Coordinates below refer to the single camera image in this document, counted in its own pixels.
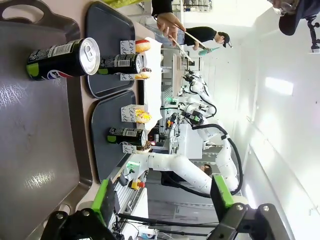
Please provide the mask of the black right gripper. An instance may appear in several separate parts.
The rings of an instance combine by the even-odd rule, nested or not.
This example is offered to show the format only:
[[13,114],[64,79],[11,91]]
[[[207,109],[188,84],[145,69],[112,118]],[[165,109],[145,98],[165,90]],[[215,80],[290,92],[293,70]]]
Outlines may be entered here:
[[194,110],[192,113],[184,112],[184,117],[191,124],[202,124],[203,123],[203,114],[199,111]]

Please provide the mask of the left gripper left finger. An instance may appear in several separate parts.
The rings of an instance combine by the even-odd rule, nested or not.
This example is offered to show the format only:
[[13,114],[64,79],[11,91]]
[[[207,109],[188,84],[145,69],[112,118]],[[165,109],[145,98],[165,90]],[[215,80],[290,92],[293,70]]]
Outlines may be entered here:
[[108,223],[114,212],[116,195],[110,179],[102,181],[91,207],[69,215],[54,211],[43,230],[45,240],[114,240]]

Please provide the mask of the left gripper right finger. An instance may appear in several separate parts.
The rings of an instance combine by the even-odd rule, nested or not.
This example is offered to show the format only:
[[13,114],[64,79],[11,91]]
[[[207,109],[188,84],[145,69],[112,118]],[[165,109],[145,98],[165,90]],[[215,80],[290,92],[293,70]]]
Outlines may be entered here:
[[212,178],[210,197],[218,225],[208,235],[209,240],[234,240],[238,234],[248,234],[252,240],[290,239],[273,204],[264,203],[253,209],[235,202],[222,176]]

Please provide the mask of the person's left hand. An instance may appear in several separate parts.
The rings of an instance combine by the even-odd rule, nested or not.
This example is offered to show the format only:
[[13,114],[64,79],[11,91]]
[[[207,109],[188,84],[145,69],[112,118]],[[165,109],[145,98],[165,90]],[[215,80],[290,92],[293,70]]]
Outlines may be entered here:
[[186,28],[183,26],[180,20],[171,12],[158,14],[156,15],[155,19],[158,29],[170,40],[177,40],[178,30],[183,32],[186,31]]

